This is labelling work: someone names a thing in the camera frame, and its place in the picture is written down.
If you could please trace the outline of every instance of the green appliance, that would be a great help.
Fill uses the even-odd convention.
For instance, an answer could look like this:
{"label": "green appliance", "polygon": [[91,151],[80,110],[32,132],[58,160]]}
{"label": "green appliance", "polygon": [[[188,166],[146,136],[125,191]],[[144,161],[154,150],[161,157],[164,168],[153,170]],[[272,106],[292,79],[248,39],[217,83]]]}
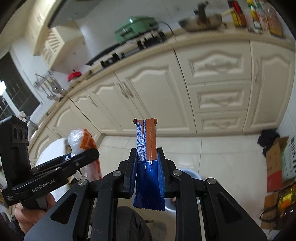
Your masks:
{"label": "green appliance", "polygon": [[148,16],[130,17],[128,21],[122,23],[115,33],[118,43],[138,37],[141,34],[158,29],[158,23],[154,18]]}

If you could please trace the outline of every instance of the kitchen countertop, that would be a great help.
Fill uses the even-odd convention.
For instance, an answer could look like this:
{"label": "kitchen countertop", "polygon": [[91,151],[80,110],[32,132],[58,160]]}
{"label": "kitchen countertop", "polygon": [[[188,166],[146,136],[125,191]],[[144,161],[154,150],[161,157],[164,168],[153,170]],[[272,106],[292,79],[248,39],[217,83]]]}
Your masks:
{"label": "kitchen countertop", "polygon": [[107,67],[106,69],[98,72],[97,74],[96,72],[99,71],[102,67],[100,63],[94,64],[90,68],[90,70],[88,70],[77,79],[77,82],[79,83],[76,84],[72,89],[70,89],[62,100],[55,103],[48,111],[49,114],[41,119],[41,121],[39,122],[39,129],[30,138],[28,151],[30,151],[32,145],[34,144],[46,124],[49,122],[49,120],[54,116],[59,107],[61,107],[68,98],[79,92],[81,89],[96,82],[97,80],[146,58],[153,57],[164,52],[190,47],[198,44],[250,40],[276,44],[295,51],[295,42],[293,39],[281,39],[267,34],[250,33],[244,29],[234,28],[232,26],[230,25],[228,29],[220,28],[214,31],[201,31],[197,33],[187,33],[183,29],[178,29],[174,31],[176,36],[168,34],[168,40],[166,42],[147,48],[132,56],[124,58]]}

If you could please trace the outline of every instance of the camera lens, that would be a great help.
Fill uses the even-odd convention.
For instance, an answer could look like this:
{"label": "camera lens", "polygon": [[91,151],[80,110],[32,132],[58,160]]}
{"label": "camera lens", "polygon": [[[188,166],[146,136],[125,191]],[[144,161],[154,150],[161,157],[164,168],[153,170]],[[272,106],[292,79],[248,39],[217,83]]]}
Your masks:
{"label": "camera lens", "polygon": [[23,139],[24,139],[24,133],[22,129],[20,129],[20,140],[23,141]]}
{"label": "camera lens", "polygon": [[17,140],[17,129],[16,129],[16,128],[14,128],[14,130],[13,130],[13,136],[14,136],[15,139]]}

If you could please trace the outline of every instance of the light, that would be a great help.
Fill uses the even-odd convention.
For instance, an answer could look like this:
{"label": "light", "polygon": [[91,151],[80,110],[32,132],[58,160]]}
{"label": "light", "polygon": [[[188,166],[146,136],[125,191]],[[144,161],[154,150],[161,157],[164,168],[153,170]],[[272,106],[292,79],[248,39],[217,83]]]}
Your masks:
{"label": "light", "polygon": [[4,81],[0,82],[0,95],[3,95],[3,92],[6,90],[6,85]]}

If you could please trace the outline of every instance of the range hood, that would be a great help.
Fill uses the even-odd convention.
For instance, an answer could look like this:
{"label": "range hood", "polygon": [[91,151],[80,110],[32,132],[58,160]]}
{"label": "range hood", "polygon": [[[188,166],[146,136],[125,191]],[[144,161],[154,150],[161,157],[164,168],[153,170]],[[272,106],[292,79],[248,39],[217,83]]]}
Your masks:
{"label": "range hood", "polygon": [[53,28],[68,21],[84,18],[102,0],[62,0],[48,23]]}

